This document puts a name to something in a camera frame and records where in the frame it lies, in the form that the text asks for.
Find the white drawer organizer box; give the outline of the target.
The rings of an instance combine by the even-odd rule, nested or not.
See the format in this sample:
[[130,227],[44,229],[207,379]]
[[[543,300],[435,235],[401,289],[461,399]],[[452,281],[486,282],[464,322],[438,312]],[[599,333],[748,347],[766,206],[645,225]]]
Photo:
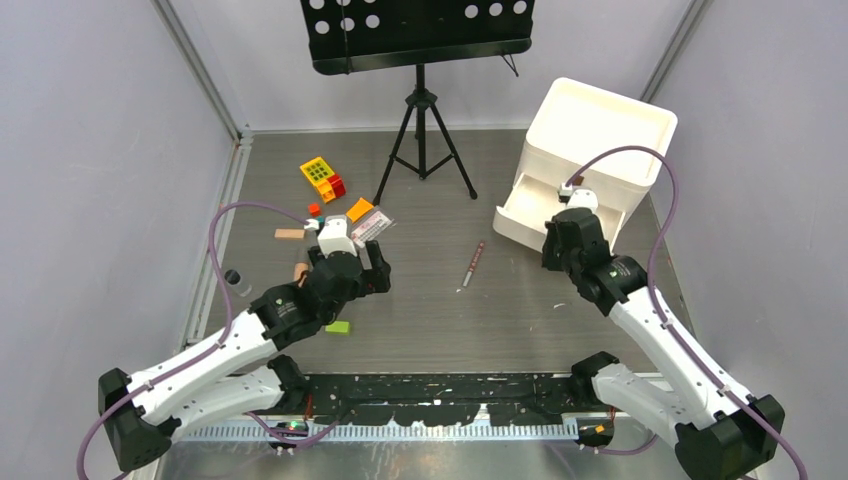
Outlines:
[[652,188],[678,125],[670,110],[568,78],[556,79],[528,129],[515,179],[559,189],[580,167],[595,192],[605,239],[615,243]]

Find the clear false lashes pack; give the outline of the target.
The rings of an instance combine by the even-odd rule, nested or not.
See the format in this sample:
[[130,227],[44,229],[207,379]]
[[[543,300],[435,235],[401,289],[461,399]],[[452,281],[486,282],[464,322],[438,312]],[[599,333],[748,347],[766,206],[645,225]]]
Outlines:
[[351,239],[359,249],[363,249],[367,241],[375,240],[394,223],[393,217],[380,207],[374,207],[353,226]]

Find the white drawer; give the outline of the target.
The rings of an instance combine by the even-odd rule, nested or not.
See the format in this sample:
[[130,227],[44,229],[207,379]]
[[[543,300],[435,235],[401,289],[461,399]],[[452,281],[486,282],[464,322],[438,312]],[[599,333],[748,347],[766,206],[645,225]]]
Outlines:
[[547,236],[545,223],[562,211],[558,188],[521,173],[503,206],[497,206],[496,233],[537,252]]

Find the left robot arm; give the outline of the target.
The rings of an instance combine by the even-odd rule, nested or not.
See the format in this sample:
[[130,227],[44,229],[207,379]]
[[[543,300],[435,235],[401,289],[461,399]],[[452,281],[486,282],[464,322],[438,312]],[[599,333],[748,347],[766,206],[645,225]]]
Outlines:
[[302,282],[266,290],[226,328],[145,370],[119,368],[98,380],[98,412],[121,472],[163,456],[194,430],[242,413],[298,412],[307,381],[283,351],[334,323],[346,303],[391,288],[391,267],[378,241],[358,254],[309,251]]

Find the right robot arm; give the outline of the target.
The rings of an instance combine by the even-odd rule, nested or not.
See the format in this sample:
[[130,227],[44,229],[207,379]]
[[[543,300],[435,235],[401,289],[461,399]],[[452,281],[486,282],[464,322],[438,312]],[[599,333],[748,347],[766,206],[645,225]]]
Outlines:
[[568,380],[584,410],[612,406],[673,448],[691,479],[738,479],[774,458],[785,411],[771,395],[753,396],[679,326],[645,270],[614,255],[599,218],[566,209],[545,224],[542,265],[567,273],[582,298],[626,332],[654,363],[668,389],[601,351],[575,363]]

